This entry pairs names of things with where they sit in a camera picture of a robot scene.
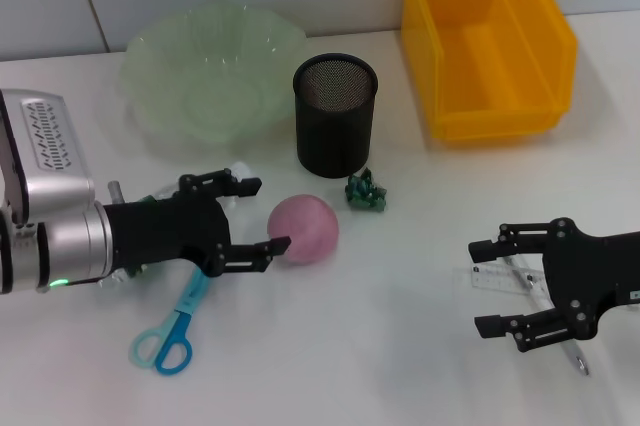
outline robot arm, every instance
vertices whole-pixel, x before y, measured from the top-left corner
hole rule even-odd
[[[598,321],[615,306],[640,303],[640,232],[597,238],[568,218],[544,224],[503,224],[497,242],[469,244],[474,263],[515,254],[542,254],[555,309],[527,316],[482,316],[483,338],[513,334],[518,350],[567,339],[591,339]]]
[[[168,199],[102,205],[59,96],[0,91],[0,293],[54,281],[98,281],[126,265],[193,261],[209,277],[264,272],[289,238],[232,245],[217,198],[254,196],[262,182],[230,171],[185,175]]]

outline green glass bowl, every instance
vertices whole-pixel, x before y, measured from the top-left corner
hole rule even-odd
[[[147,132],[227,143],[293,114],[305,41],[271,11],[210,3],[132,39],[120,86]]]

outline scissors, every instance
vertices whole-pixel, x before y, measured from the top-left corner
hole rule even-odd
[[[129,359],[133,364],[141,368],[151,368],[155,365],[156,370],[163,376],[178,374],[189,365],[193,349],[187,339],[187,328],[191,322],[191,316],[204,298],[209,289],[210,279],[196,268],[191,275],[191,280],[184,288],[182,296],[174,310],[167,316],[157,328],[147,329],[140,333],[131,343]],[[151,355],[144,359],[140,356],[140,345],[149,338],[158,338]],[[176,345],[184,346],[186,356],[178,366],[165,368],[162,366],[171,348]]]

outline mesh cup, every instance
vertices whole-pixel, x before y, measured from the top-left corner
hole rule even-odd
[[[344,178],[369,157],[378,79],[348,54],[316,56],[298,68],[296,137],[300,163],[318,176]]]

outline green figurine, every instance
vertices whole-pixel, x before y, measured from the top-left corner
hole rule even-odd
[[[360,176],[349,176],[344,192],[347,203],[354,209],[372,209],[381,213],[387,206],[387,190],[373,182],[369,168],[365,168]]]

